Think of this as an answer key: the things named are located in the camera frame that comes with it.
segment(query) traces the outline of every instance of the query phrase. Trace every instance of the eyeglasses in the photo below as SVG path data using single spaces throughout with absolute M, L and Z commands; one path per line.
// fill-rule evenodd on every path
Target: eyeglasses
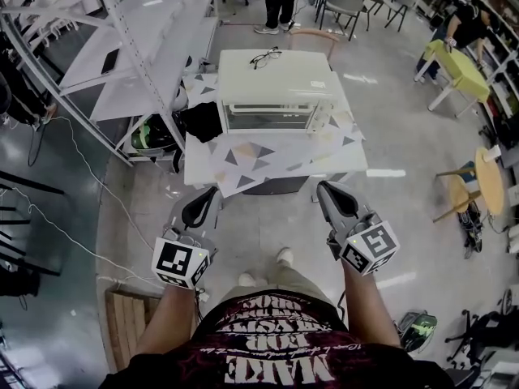
M 254 64 L 254 69 L 261 69 L 265 65 L 267 65 L 270 59 L 278 59 L 281 56 L 281 51 L 277 46 L 269 49 L 267 53 L 263 55 L 258 55 L 254 59 L 252 59 L 249 63 Z

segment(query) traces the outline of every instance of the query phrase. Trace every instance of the black smartphone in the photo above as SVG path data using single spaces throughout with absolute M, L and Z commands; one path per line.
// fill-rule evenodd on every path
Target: black smartphone
M 103 69 L 101 70 L 101 75 L 108 74 L 111 70 L 115 68 L 115 62 L 117 61 L 118 55 L 119 49 L 112 50 L 106 55 L 105 64 L 103 65 Z

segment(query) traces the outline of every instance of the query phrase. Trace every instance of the wooden pallet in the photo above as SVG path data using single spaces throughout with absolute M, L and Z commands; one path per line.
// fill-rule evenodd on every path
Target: wooden pallet
M 152 319 L 160 299 L 107 290 L 106 317 L 117 370 L 123 370 L 135 355 L 137 342 Z

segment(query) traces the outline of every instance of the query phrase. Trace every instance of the person in black shirt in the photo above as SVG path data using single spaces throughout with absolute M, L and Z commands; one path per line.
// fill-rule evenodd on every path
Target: person in black shirt
M 474 41 L 478 41 L 476 54 L 478 57 L 478 64 L 481 64 L 483 60 L 483 43 L 485 37 L 489 33 L 488 28 L 491 27 L 493 30 L 499 28 L 499 20 L 496 15 L 486 9 L 486 7 L 480 8 L 477 4 L 467 4 L 461 6 L 450 15 L 437 29 L 432 37 L 431 41 L 442 40 L 451 42 L 449 38 L 453 38 L 456 42 L 457 49 L 463 49 L 470 45 Z M 418 61 L 416 71 L 420 71 L 423 65 L 426 63 L 423 59 L 423 55 Z M 432 82 L 437 85 L 436 75 L 440 65 L 434 61 L 429 68 L 427 73 L 432 79 Z
M 241 274 L 191 336 L 195 293 L 166 287 L 124 370 L 101 389 L 120 387 L 322 387 L 453 389 L 435 363 L 414 361 L 372 274 L 342 261 L 346 325 L 323 292 L 291 266 L 282 250 L 269 285 Z

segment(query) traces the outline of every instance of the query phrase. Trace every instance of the wooden chair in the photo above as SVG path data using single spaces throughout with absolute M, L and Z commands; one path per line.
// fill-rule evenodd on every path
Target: wooden chair
M 292 49 L 292 46 L 294 44 L 294 35 L 308 35 L 308 36 L 318 36 L 323 37 L 324 39 L 329 39 L 332 41 L 332 46 L 330 47 L 330 50 L 328 52 L 327 59 L 330 61 L 330 57 L 332 56 L 332 52 L 335 49 L 335 44 L 339 41 L 339 38 L 337 36 L 334 36 L 330 33 L 323 32 L 322 30 L 317 29 L 292 29 L 290 30 L 290 37 L 289 37 L 289 49 Z

